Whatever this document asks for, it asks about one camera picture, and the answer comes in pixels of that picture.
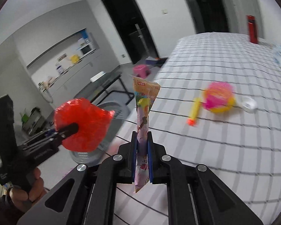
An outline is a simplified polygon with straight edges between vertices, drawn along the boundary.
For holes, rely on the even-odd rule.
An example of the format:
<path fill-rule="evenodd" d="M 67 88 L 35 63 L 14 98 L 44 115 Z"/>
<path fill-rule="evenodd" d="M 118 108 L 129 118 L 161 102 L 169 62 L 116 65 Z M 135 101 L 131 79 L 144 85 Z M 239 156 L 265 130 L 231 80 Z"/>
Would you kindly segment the person's left hand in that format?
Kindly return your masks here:
<path fill-rule="evenodd" d="M 13 204 L 21 212 L 27 212 L 43 196 L 47 194 L 39 168 L 35 168 L 33 174 L 35 181 L 28 193 L 18 187 L 13 187 L 9 192 L 9 196 Z"/>

